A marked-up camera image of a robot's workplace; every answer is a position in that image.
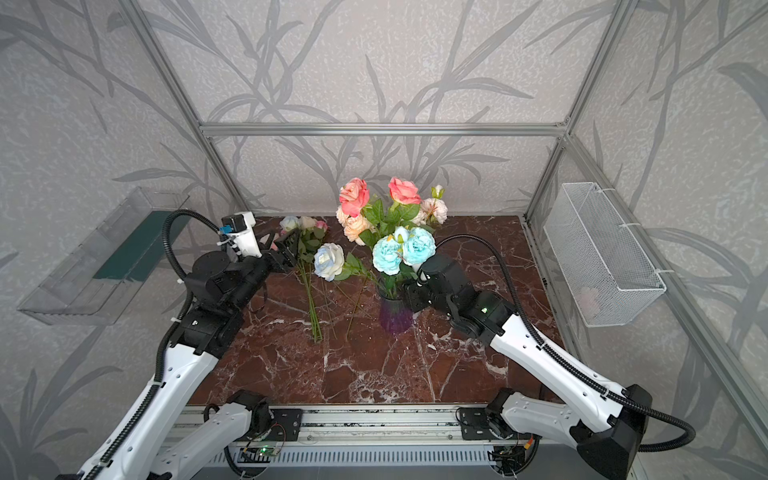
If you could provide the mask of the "dark pink rose stem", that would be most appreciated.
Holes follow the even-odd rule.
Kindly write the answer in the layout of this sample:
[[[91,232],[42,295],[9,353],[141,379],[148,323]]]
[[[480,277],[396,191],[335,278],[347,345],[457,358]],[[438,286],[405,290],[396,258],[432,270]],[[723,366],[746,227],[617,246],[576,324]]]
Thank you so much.
[[[373,204],[381,199],[380,195],[371,194],[365,180],[353,178],[340,189],[337,220],[342,226],[346,226],[353,219],[373,215],[373,224],[376,225],[381,222],[381,215],[374,212]]]

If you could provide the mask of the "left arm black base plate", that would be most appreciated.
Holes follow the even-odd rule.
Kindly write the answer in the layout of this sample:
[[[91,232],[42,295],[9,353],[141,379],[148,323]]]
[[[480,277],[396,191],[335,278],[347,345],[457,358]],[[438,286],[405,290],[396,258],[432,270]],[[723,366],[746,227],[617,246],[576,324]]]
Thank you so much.
[[[300,408],[271,408],[270,413],[273,425],[264,441],[297,442],[304,411]]]

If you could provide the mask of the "pale pink peony flower stem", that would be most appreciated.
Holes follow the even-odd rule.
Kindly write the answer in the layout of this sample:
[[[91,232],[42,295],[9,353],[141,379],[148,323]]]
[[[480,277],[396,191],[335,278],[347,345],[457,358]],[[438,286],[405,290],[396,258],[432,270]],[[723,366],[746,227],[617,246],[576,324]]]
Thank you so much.
[[[424,199],[420,205],[419,222],[421,224],[442,225],[448,218],[448,208],[443,200],[444,187],[436,185],[431,190],[431,196]]]

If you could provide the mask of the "blue white rose stem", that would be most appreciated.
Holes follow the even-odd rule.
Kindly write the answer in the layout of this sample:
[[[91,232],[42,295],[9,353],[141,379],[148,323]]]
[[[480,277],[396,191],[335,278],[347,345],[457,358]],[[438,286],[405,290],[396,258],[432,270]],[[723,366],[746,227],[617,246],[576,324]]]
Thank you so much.
[[[374,275],[352,253],[345,254],[335,243],[325,243],[314,255],[314,272],[327,282],[343,281],[350,277],[362,277],[373,281]]]

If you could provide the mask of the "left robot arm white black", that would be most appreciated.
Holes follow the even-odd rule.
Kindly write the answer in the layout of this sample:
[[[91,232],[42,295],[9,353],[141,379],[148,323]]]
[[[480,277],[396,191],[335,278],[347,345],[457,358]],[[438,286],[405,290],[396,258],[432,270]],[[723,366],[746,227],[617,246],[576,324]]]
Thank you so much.
[[[271,426],[265,400],[237,393],[213,418],[168,451],[161,446],[192,394],[232,345],[243,312],[272,273],[297,264],[299,234],[271,239],[256,256],[224,251],[198,258],[183,281],[193,303],[158,347],[155,372],[115,430],[76,479],[190,479],[219,451]]]

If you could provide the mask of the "purple blue glass vase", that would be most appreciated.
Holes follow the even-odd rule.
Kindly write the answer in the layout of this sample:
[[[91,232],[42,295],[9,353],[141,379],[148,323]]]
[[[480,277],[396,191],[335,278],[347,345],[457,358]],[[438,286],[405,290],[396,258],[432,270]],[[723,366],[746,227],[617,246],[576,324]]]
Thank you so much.
[[[382,329],[391,335],[399,335],[409,330],[414,323],[412,310],[400,293],[378,290],[380,296],[379,323]]]

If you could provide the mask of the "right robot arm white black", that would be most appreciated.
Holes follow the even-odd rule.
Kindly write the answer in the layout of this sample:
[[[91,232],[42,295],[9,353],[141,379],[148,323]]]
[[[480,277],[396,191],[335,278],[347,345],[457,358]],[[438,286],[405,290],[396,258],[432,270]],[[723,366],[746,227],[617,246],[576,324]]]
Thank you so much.
[[[517,301],[476,289],[445,255],[415,265],[403,293],[412,310],[445,314],[455,330],[514,361],[558,397],[553,403],[498,394],[486,415],[499,436],[530,433],[567,445],[606,479],[627,478],[639,453],[675,450],[696,437],[688,422],[653,409],[645,389],[609,380],[546,337]]]

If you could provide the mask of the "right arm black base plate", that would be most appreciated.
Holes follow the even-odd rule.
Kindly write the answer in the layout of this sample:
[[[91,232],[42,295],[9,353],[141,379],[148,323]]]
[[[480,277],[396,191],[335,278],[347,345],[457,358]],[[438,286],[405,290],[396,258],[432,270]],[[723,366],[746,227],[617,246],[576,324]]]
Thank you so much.
[[[492,441],[497,439],[490,428],[484,407],[459,407],[455,411],[455,418],[463,440]]]

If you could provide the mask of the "pink rose flower stem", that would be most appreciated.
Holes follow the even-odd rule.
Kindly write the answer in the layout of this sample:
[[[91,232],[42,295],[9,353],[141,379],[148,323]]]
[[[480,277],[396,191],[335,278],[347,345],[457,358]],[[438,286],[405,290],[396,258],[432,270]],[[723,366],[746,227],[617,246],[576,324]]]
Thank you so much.
[[[400,226],[414,224],[422,203],[419,189],[411,181],[393,177],[388,188],[392,204],[382,223],[386,226],[384,232],[387,235],[393,234]]]

